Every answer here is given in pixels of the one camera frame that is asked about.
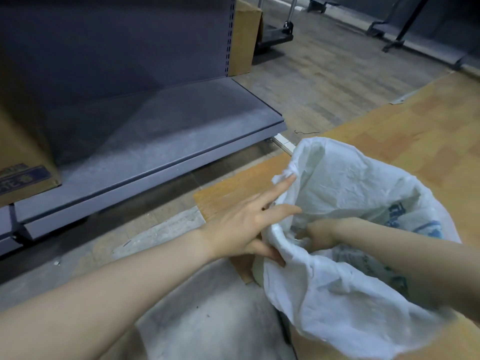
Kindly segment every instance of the cardboard box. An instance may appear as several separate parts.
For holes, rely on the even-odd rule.
[[[261,9],[237,0],[228,63],[229,77],[250,72],[261,16]]]
[[[43,114],[0,52],[0,207],[60,185]]]

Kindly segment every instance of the white plastic bag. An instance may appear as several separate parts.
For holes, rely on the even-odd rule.
[[[264,262],[270,302],[301,335],[351,358],[393,359],[428,344],[453,318],[450,309],[425,309],[431,304],[421,287],[347,245],[309,254],[294,231],[319,218],[360,217],[460,242],[445,208],[413,175],[329,138],[303,139],[273,182],[292,173],[297,180],[275,204],[303,213],[262,232],[286,261],[285,268]]]

